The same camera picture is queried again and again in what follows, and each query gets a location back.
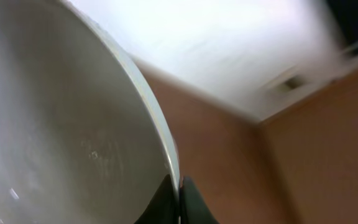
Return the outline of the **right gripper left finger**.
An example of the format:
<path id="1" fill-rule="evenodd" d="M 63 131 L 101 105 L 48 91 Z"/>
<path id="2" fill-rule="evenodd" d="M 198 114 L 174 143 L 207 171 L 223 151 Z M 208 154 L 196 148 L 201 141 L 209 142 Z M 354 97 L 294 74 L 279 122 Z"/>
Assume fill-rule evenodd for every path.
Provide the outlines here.
<path id="1" fill-rule="evenodd" d="M 178 224 L 177 200 L 170 175 L 166 175 L 135 224 Z"/>

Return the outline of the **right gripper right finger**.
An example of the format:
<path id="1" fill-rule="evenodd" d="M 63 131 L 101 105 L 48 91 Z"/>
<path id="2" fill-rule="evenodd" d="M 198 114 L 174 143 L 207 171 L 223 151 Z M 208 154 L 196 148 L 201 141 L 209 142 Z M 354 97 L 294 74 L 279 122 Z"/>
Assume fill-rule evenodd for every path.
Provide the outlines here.
<path id="1" fill-rule="evenodd" d="M 184 176 L 180 187 L 181 224 L 218 224 L 190 177 Z"/>

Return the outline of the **light grey plate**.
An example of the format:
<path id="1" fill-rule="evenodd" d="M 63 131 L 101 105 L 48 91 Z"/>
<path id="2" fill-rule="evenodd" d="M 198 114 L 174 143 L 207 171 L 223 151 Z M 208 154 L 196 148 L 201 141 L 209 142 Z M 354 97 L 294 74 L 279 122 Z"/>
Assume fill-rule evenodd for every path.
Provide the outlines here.
<path id="1" fill-rule="evenodd" d="M 0 1 L 0 223 L 135 223 L 175 143 L 144 76 L 68 1 Z"/>

